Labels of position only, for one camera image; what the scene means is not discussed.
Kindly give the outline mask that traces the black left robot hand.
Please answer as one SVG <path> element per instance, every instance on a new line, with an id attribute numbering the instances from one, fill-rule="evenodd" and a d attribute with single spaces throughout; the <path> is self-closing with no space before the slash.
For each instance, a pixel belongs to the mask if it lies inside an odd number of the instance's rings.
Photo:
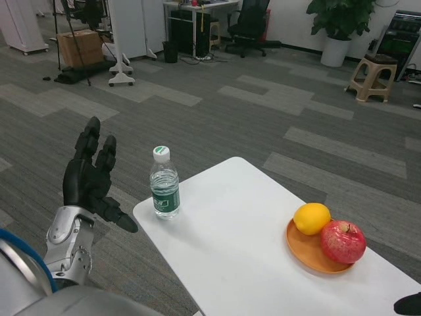
<path id="1" fill-rule="evenodd" d="M 111 187 L 110 173 L 116 163 L 116 138 L 107 136 L 98 150 L 101 123 L 91 117 L 78 137 L 75 154 L 66 167 L 62 190 L 66 206 L 78 206 L 99 215 L 123 230 L 136 233 L 135 221 L 120 209 L 120 204 L 107 194 Z"/>

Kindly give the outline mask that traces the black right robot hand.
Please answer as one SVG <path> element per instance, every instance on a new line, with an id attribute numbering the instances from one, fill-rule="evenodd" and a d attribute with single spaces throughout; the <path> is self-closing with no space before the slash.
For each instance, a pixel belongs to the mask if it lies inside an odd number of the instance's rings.
<path id="1" fill-rule="evenodd" d="M 421 292 L 401 298 L 393 309 L 399 315 L 421 315 Z"/>

